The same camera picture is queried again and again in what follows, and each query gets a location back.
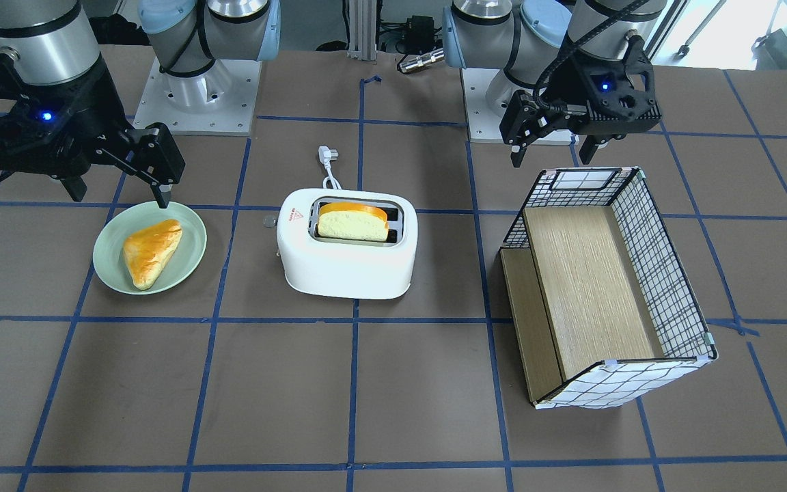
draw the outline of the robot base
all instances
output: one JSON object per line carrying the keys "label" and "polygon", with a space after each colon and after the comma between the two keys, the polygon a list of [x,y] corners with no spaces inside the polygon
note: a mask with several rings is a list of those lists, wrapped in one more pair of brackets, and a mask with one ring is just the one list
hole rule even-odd
{"label": "robot base", "polygon": [[[499,70],[494,68],[465,68],[461,70],[463,83],[463,99],[466,102],[466,116],[469,121],[469,141],[490,144],[502,144],[500,137],[500,118],[503,110],[497,114],[487,102],[485,94],[491,81]],[[533,145],[569,146],[575,137],[569,130],[553,131],[548,137],[536,140]]]}
{"label": "robot base", "polygon": [[219,63],[223,63],[234,78],[234,86],[219,100],[225,104],[215,105],[211,112],[188,112],[169,100],[169,85],[160,74],[159,61],[154,59],[141,102],[135,110],[135,127],[163,122],[175,135],[249,136],[262,63],[243,59],[222,59]]}

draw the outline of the open basket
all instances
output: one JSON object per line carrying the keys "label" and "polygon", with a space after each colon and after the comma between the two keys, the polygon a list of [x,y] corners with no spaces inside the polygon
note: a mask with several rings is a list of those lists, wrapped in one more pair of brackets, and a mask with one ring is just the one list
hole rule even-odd
{"label": "open basket", "polygon": [[638,167],[541,172],[500,256],[537,409],[623,405],[718,358]]}

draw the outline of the wooden panel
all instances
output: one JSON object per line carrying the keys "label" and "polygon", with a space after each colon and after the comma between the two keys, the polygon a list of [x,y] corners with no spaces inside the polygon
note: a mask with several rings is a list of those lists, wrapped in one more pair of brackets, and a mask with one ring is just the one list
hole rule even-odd
{"label": "wooden panel", "polygon": [[605,359],[662,357],[608,206],[524,211],[564,379]]}
{"label": "wooden panel", "polygon": [[535,402],[563,383],[555,340],[536,277],[533,253],[530,249],[500,249],[500,259],[527,379],[527,395]]}

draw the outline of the plate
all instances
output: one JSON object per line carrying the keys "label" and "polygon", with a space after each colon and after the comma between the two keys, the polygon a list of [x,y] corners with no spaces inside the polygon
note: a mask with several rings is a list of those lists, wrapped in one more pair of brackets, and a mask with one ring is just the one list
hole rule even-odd
{"label": "plate", "polygon": [[[153,286],[138,290],[123,261],[123,242],[131,234],[166,219],[181,222],[181,242]],[[153,294],[171,289],[190,276],[206,253],[206,241],[206,225],[187,206],[170,202],[169,208],[159,208],[156,202],[145,202],[120,212],[102,228],[93,246],[93,265],[99,280],[118,292]]]}

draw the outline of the toaster power cord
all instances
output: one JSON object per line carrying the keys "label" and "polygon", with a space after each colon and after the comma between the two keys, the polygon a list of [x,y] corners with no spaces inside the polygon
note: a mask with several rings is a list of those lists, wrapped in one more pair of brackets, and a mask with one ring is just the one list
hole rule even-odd
{"label": "toaster power cord", "polygon": [[324,188],[328,188],[327,185],[330,185],[334,190],[341,190],[342,185],[333,177],[332,165],[330,164],[331,161],[338,159],[338,150],[320,146],[318,147],[318,159],[320,159],[321,164],[324,165],[324,169],[327,171],[327,177],[324,178]]}

